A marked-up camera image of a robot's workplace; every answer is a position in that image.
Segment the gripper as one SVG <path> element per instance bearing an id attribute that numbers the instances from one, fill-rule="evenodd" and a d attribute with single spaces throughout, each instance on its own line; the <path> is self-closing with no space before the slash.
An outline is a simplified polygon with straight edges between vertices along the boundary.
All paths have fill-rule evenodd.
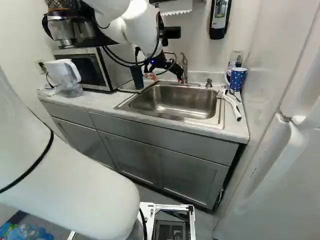
<path id="1" fill-rule="evenodd" d="M 146 61 L 150 65 L 150 68 L 167 68 L 169 72 L 176 76 L 178 82 L 182 81 L 182 67 L 178 63 L 174 62 L 172 58 L 167 60 L 164 55 L 158 55 L 156 57 L 148 58 Z M 157 79 L 157 75 L 148 69 L 147 64 L 143 67 L 143 77 L 146 80 Z"/>

